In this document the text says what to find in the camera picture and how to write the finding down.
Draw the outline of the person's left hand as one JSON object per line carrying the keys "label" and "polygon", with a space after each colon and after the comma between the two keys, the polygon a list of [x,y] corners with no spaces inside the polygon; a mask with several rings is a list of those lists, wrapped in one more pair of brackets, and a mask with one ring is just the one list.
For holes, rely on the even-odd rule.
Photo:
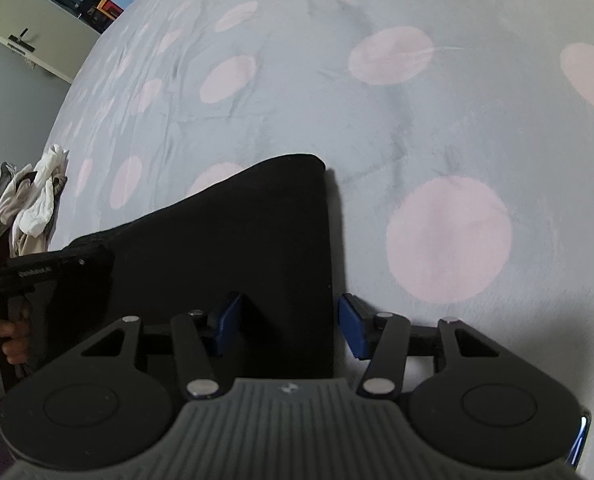
{"label": "person's left hand", "polygon": [[6,361],[12,365],[26,364],[30,356],[29,307],[23,304],[18,313],[18,321],[0,319],[0,339],[4,340],[2,350]]}

